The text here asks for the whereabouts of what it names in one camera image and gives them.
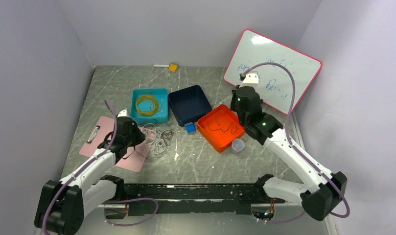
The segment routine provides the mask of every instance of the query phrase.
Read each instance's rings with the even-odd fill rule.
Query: cable coil
[[[150,102],[152,102],[152,104],[150,105],[149,111],[143,111],[139,108],[140,102],[146,101],[146,100],[149,100]],[[149,95],[149,94],[141,95],[136,100],[136,110],[140,115],[152,116],[159,111],[159,102],[152,95]]]

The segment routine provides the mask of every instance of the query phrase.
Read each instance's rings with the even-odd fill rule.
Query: orange tray
[[[237,115],[225,104],[221,104],[199,119],[197,126],[198,131],[218,152],[223,152],[231,146],[234,139],[245,134]]]

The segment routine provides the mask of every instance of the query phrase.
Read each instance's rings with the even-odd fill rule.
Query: white enclosure wall
[[[348,177],[340,234],[396,235],[396,0],[323,0],[298,49],[323,60],[296,114],[306,149]]]
[[[226,66],[251,28],[295,47],[321,0],[59,0],[94,65]]]
[[[56,0],[0,0],[0,235],[29,235],[67,157],[92,68]]]

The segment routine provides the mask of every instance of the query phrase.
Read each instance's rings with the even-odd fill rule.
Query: yellow sponge
[[[178,67],[179,67],[178,65],[170,64],[169,65],[169,71],[176,72],[178,70]]]

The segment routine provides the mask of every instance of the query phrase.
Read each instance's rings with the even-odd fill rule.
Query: navy blue tray
[[[212,107],[199,85],[191,86],[169,93],[169,106],[175,115],[179,126],[189,122],[197,122]]]

